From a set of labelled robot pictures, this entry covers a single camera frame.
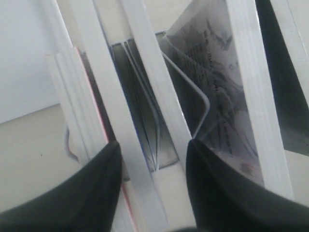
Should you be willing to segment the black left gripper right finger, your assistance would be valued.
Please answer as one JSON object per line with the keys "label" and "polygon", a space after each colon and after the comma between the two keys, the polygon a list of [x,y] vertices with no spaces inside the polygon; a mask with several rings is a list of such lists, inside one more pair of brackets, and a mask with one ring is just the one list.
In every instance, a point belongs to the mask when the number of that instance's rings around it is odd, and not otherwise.
{"label": "black left gripper right finger", "polygon": [[237,172],[199,140],[188,143],[186,182],[199,232],[307,232],[309,208]]}

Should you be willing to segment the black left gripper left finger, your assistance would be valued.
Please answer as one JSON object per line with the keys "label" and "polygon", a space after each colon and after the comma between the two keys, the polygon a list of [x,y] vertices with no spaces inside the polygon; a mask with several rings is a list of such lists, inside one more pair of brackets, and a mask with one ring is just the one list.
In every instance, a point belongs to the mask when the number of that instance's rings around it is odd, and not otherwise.
{"label": "black left gripper left finger", "polygon": [[121,149],[108,143],[47,193],[0,214],[2,232],[109,232],[121,188]]}

